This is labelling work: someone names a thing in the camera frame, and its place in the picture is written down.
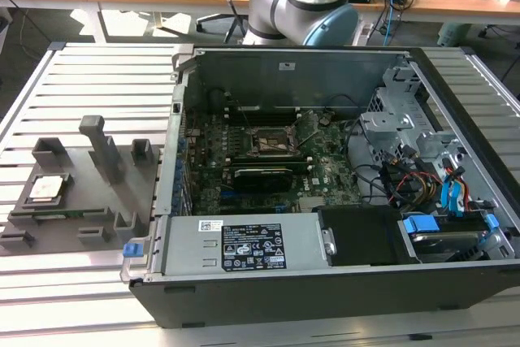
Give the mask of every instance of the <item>aluminum extrusion table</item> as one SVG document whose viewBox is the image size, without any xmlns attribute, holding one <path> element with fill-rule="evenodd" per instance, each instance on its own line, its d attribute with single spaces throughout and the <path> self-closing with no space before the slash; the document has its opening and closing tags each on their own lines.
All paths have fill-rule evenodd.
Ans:
<svg viewBox="0 0 520 347">
<path fill-rule="evenodd" d="M 163 145 L 174 50 L 67 44 L 47 51 L 0 126 L 0 230 L 32 169 L 38 137 L 87 145 L 77 131 L 80 118 L 99 114 L 117 144 L 139 137 Z M 474 55 L 426 52 L 520 179 L 520 110 L 513 97 Z M 469 310 L 165 330 L 119 281 L 121 261 L 119 251 L 0 258 L 0 345 L 424 345 L 410 341 L 414 335 L 431 336 L 428 345 L 459 346 L 511 345 L 520 337 L 520 288 Z"/>
</svg>

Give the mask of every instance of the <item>white sticker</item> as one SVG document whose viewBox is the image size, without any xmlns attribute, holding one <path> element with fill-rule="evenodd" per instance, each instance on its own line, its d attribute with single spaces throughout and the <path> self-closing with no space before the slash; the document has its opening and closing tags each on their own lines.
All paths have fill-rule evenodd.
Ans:
<svg viewBox="0 0 520 347">
<path fill-rule="evenodd" d="M 296 63 L 280 63 L 278 66 L 279 71 L 294 71 L 296 69 Z"/>
<path fill-rule="evenodd" d="M 221 219 L 199 219 L 199 232 L 220 232 L 224 221 Z"/>
</svg>

